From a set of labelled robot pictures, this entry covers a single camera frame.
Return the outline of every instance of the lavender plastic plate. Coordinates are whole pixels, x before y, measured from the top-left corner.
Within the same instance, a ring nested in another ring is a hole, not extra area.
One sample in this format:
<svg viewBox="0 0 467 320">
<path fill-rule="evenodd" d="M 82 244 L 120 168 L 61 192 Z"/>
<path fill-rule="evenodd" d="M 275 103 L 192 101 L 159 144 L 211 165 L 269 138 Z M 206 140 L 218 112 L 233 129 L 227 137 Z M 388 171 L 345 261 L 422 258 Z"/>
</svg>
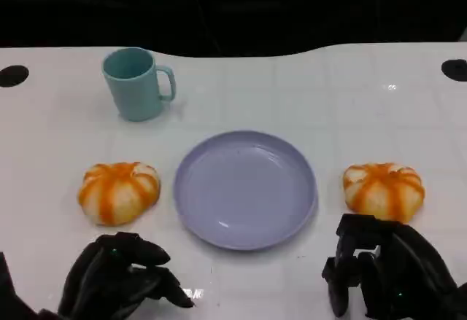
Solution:
<svg viewBox="0 0 467 320">
<path fill-rule="evenodd" d="M 304 156 L 275 136 L 224 133 L 196 146 L 174 185 L 183 224 L 216 246 L 262 249 L 297 233 L 317 206 Z"/>
</svg>

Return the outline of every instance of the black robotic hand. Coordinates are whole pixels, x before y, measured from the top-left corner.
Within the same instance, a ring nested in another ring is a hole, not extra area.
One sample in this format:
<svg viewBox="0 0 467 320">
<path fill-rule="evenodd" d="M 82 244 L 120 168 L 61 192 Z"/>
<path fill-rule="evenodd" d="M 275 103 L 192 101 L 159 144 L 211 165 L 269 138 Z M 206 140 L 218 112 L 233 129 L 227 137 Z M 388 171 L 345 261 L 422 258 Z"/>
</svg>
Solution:
<svg viewBox="0 0 467 320">
<path fill-rule="evenodd" d="M 336 256 L 323 271 L 336 316 L 347 311 L 348 288 L 361 285 L 371 319 L 467 320 L 467 284 L 457 286 L 438 252 L 410 226 L 344 214 L 337 235 Z"/>
<path fill-rule="evenodd" d="M 159 266 L 169 260 L 161 247 L 137 234 L 100 236 L 84 249 L 70 270 L 58 316 L 48 311 L 39 315 L 32 312 L 15 295 L 4 262 L 0 270 L 0 311 L 14 312 L 17 315 L 12 319 L 24 320 L 123 320 L 145 298 L 162 297 L 179 307 L 191 308 L 193 302 L 180 288 L 177 278 L 169 269 Z"/>
</svg>

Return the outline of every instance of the table surface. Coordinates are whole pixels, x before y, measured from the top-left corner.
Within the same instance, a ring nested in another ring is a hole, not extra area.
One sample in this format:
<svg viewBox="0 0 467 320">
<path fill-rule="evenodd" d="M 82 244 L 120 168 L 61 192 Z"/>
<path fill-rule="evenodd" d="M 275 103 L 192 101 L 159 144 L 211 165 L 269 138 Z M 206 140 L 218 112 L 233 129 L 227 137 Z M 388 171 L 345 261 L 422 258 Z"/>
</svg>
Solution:
<svg viewBox="0 0 467 320">
<path fill-rule="evenodd" d="M 30 77 L 0 88 L 0 250 L 18 294 L 36 310 L 56 310 L 66 274 L 102 233 L 125 230 L 161 245 L 197 307 L 146 301 L 135 319 L 333 319 L 321 279 L 347 208 L 343 170 L 353 163 L 413 166 L 426 187 L 413 219 L 458 283 L 467 281 L 467 84 L 441 64 L 464 58 L 467 44 L 348 44 L 277 58 L 180 58 L 155 54 L 174 69 L 178 95 L 160 117 L 117 115 L 100 72 L 115 48 L 0 50 L 0 67 L 23 64 Z M 163 88 L 168 82 L 160 77 Z M 293 239 L 265 251 L 235 253 L 186 231 L 171 186 L 198 142 L 228 130 L 279 136 L 317 174 L 320 203 Z M 77 204 L 94 163 L 142 161 L 162 179 L 156 206 L 119 228 L 91 224 Z M 364 319 L 351 292 L 348 319 Z"/>
</svg>

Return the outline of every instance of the orange and white pumpkin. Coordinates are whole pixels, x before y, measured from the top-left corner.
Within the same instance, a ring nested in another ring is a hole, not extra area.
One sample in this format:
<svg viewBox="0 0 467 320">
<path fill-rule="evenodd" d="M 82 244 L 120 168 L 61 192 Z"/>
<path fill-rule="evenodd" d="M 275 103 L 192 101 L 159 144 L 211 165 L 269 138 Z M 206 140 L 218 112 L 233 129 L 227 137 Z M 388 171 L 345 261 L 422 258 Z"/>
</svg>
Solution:
<svg viewBox="0 0 467 320">
<path fill-rule="evenodd" d="M 399 222 L 408 222 L 425 198 L 418 174 L 395 163 L 351 165 L 344 172 L 344 192 L 356 213 Z"/>
<path fill-rule="evenodd" d="M 99 163 L 86 172 L 78 202 L 99 225 L 121 225 L 135 220 L 154 204 L 161 182 L 153 167 L 140 162 Z"/>
</svg>

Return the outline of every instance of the teal mug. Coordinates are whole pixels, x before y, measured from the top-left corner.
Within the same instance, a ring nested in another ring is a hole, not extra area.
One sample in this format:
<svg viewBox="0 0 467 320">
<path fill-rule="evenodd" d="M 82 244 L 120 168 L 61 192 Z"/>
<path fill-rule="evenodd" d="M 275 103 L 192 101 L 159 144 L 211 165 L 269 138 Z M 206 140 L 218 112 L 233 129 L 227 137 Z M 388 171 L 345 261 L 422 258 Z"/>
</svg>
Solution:
<svg viewBox="0 0 467 320">
<path fill-rule="evenodd" d="M 157 71 L 169 77 L 170 95 L 161 95 Z M 163 110 L 163 101 L 175 98 L 174 72 L 156 65 L 153 55 L 142 48 L 123 48 L 110 53 L 102 63 L 102 73 L 120 116 L 128 121 L 156 117 Z"/>
</svg>

